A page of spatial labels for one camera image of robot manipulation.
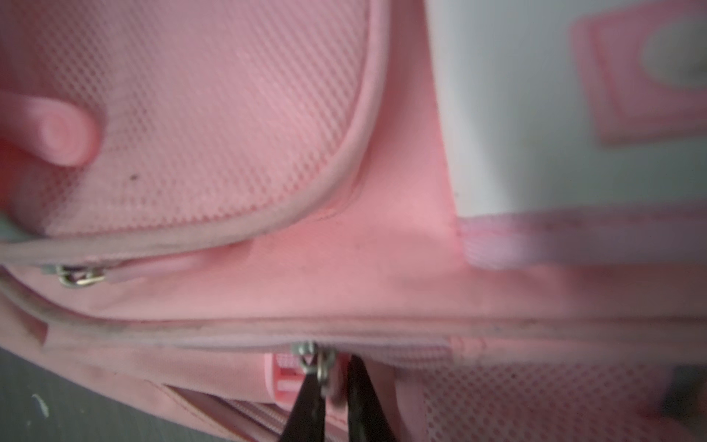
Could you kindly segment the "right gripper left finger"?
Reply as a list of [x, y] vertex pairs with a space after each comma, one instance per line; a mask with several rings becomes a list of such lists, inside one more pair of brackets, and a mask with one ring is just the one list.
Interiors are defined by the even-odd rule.
[[316, 373], [307, 374], [279, 442], [324, 442], [326, 401]]

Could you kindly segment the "pink student backpack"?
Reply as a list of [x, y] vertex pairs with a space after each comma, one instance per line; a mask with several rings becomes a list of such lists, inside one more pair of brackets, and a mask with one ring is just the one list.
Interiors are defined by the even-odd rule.
[[706, 438], [703, 1], [5, 1], [1, 346], [279, 441]]

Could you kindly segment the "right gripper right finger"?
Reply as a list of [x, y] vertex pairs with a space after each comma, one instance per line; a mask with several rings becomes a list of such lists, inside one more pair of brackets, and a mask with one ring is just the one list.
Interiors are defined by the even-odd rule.
[[346, 375], [350, 442], [394, 442], [395, 435], [377, 397], [365, 362], [352, 355]]

